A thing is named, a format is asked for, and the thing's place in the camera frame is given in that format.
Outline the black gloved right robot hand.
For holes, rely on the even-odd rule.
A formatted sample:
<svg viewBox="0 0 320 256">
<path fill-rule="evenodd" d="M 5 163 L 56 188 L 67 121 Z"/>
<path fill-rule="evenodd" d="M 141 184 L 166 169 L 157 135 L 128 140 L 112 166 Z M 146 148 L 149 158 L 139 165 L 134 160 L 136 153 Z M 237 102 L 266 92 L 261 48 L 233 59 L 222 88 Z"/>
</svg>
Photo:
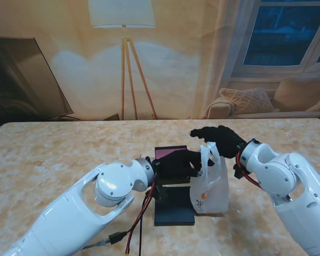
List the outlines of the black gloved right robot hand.
<svg viewBox="0 0 320 256">
<path fill-rule="evenodd" d="M 219 155 L 228 159 L 236 157 L 247 144 L 232 129 L 223 125 L 194 129 L 190 132 L 190 136 L 204 139 L 204 142 L 215 142 Z"/>
</svg>

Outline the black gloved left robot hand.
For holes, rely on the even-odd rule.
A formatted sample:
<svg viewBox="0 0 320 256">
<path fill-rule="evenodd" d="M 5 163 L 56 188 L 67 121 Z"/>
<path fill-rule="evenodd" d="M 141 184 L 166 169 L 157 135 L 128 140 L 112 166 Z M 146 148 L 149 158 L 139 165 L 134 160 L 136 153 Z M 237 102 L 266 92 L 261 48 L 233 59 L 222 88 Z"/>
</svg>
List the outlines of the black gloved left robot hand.
<svg viewBox="0 0 320 256">
<path fill-rule="evenodd" d="M 202 168 L 201 153 L 190 150 L 177 150 L 151 163 L 161 179 L 183 179 L 197 177 Z"/>
</svg>

